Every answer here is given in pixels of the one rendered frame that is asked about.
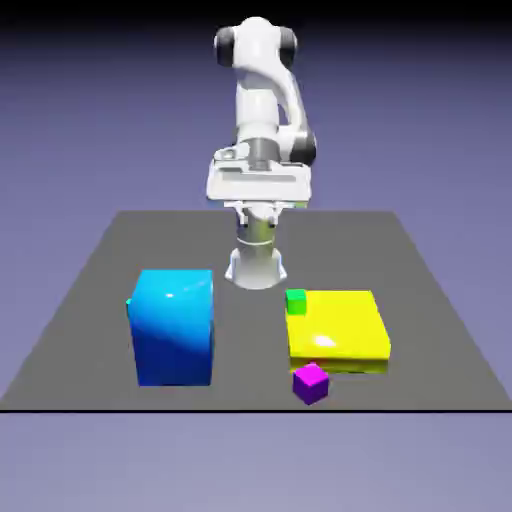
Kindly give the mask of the small purple cube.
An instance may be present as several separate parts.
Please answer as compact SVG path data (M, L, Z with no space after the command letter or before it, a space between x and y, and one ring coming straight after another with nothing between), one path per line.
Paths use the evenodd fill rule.
M293 372L292 390L306 405L312 405L327 397L329 384L329 375L314 362Z

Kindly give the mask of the small green cube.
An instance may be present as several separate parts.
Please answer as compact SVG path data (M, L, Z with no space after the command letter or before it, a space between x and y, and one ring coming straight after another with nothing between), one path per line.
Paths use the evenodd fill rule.
M306 314L307 293L305 289L287 289L285 291L285 301L288 315Z

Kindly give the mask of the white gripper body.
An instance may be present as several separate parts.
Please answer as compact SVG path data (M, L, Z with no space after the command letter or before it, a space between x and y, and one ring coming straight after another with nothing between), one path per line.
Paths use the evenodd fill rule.
M249 169L247 160L215 161L209 167L206 196L223 202L307 203L311 199L311 168L270 162L270 169Z

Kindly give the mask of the large yellow box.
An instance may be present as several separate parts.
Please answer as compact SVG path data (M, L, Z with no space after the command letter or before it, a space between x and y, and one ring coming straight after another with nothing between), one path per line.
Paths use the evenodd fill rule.
M290 369L314 362L328 373L385 373L391 340L373 293L305 290L305 315L288 315L285 301Z

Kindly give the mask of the large blue box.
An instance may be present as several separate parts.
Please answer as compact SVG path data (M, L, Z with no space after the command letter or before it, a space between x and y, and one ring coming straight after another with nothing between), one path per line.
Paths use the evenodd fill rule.
M128 317L139 385L211 384L213 290L210 269L141 271Z

